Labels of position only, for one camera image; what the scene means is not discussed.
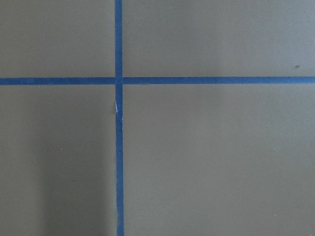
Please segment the blue tape grid lines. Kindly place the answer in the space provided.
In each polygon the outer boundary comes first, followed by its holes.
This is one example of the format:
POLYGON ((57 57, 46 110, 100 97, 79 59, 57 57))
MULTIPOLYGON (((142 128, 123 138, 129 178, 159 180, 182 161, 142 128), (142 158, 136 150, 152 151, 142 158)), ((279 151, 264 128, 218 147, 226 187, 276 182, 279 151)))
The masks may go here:
POLYGON ((116 149, 116 210, 118 236, 125 235, 124 226, 124 85, 193 85, 193 84, 313 84, 313 76, 286 77, 125 77, 123 75, 123 2, 115 1, 115 76, 114 77, 21 77, 1 78, 2 86, 115 86, 115 149, 116 149))

